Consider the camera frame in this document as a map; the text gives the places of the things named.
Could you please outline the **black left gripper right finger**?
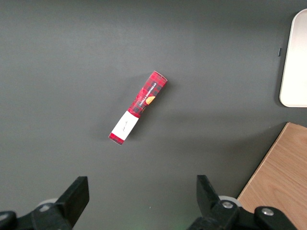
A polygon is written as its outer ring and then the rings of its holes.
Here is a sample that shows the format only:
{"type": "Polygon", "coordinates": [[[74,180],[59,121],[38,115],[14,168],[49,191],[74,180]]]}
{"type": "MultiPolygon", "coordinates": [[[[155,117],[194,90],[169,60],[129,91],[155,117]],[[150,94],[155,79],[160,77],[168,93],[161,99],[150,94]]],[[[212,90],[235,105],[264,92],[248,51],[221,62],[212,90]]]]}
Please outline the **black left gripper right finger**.
{"type": "Polygon", "coordinates": [[[279,209],[260,206],[246,211],[233,197],[218,196],[206,175],[197,176],[197,203],[201,217],[189,230],[295,230],[290,219],[279,209]]]}

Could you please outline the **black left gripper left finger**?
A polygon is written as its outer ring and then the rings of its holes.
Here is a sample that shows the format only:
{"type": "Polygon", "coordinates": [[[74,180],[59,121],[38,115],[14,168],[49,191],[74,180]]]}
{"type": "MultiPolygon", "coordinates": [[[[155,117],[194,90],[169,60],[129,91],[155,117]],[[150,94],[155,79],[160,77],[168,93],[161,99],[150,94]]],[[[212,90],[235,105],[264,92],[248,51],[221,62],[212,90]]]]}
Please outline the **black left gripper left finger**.
{"type": "Polygon", "coordinates": [[[2,230],[71,230],[89,202],[88,177],[79,176],[59,198],[45,200],[28,214],[0,213],[2,230]]]}

